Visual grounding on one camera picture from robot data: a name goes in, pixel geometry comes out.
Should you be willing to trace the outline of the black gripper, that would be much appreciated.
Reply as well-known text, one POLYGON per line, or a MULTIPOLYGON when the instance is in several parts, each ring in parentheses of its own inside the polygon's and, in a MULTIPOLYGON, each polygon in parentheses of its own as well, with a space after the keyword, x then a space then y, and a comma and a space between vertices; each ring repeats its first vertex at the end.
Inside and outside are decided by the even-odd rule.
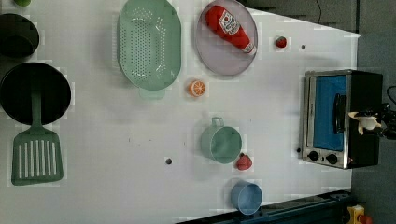
POLYGON ((372 134, 385 136, 387 139, 396 139, 396 112, 390 109, 390 104, 382 104, 382 111, 363 110, 357 113, 356 117, 375 117, 381 119, 386 127, 375 127, 371 130, 372 134))

